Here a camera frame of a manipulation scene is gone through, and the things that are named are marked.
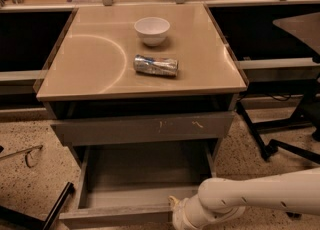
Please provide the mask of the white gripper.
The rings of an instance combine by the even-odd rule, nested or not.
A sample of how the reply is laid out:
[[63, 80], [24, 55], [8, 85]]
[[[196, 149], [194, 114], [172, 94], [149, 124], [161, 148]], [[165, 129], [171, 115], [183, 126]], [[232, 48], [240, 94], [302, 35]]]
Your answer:
[[240, 217], [244, 207], [210, 211], [205, 208], [197, 195], [179, 200], [168, 197], [172, 211], [172, 224], [176, 230], [202, 230], [208, 225], [218, 224]]

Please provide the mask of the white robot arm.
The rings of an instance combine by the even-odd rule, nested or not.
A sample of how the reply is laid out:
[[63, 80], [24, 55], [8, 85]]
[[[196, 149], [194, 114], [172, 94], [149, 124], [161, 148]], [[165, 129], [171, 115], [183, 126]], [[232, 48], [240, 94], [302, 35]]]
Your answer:
[[249, 180], [209, 178], [191, 198], [170, 196], [176, 230], [202, 230], [239, 217], [248, 206], [320, 214], [320, 169]]

